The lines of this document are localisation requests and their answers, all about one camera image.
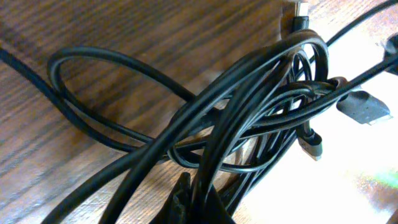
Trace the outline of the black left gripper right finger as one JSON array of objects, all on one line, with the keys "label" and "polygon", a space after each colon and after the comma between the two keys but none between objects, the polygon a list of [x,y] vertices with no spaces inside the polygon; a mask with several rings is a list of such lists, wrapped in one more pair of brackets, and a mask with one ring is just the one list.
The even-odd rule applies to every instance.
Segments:
[{"label": "black left gripper right finger", "polygon": [[193,191],[192,223],[194,224],[235,224],[227,213],[220,196],[212,186],[207,195]]}]

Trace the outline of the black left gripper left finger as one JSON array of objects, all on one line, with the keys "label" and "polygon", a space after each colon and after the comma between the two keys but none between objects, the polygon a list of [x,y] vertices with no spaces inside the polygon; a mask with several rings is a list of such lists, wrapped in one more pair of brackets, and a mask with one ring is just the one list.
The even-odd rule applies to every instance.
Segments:
[{"label": "black left gripper left finger", "polygon": [[150,224],[184,224],[190,206],[190,174],[183,172]]}]

